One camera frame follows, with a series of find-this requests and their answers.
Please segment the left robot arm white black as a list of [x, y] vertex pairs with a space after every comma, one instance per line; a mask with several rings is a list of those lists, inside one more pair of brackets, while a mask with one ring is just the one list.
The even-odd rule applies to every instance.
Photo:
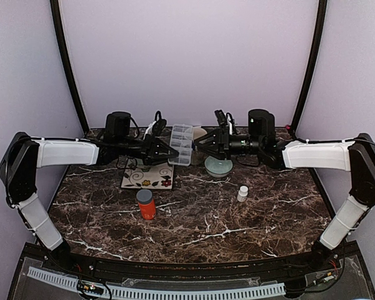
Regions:
[[92, 139], [31, 137], [25, 132], [17, 132], [0, 162], [0, 179], [5, 187], [7, 205], [17, 209], [29, 230], [46, 249], [53, 251], [51, 262], [63, 273], [71, 272], [76, 267], [76, 260], [62, 249], [68, 244], [39, 200], [36, 171], [48, 166], [103, 166], [120, 156], [140, 159], [146, 166], [178, 157], [178, 151], [159, 138], [166, 127], [166, 120], [159, 113], [143, 136], [130, 136], [133, 122], [128, 112], [112, 112], [107, 115], [102, 133]]

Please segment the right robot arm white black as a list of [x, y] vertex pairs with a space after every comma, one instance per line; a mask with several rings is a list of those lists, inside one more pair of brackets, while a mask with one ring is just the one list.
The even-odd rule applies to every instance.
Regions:
[[331, 260], [329, 250], [356, 228], [356, 224], [375, 206], [375, 142], [370, 135], [351, 139], [280, 141], [276, 137], [274, 115], [264, 109], [248, 112], [248, 134], [238, 135], [232, 118], [216, 110], [218, 126], [194, 140], [199, 151], [216, 159], [252, 154], [260, 163], [277, 169], [339, 169], [351, 174], [348, 198], [321, 234], [318, 247], [306, 258], [312, 271], [320, 271]]

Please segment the clear plastic pill organizer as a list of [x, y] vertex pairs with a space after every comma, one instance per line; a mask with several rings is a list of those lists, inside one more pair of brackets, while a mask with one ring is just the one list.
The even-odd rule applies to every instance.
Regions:
[[191, 164], [191, 154], [193, 151], [193, 127], [186, 124], [174, 124], [172, 126], [169, 145], [175, 149], [179, 155], [168, 159], [170, 165], [189, 166]]

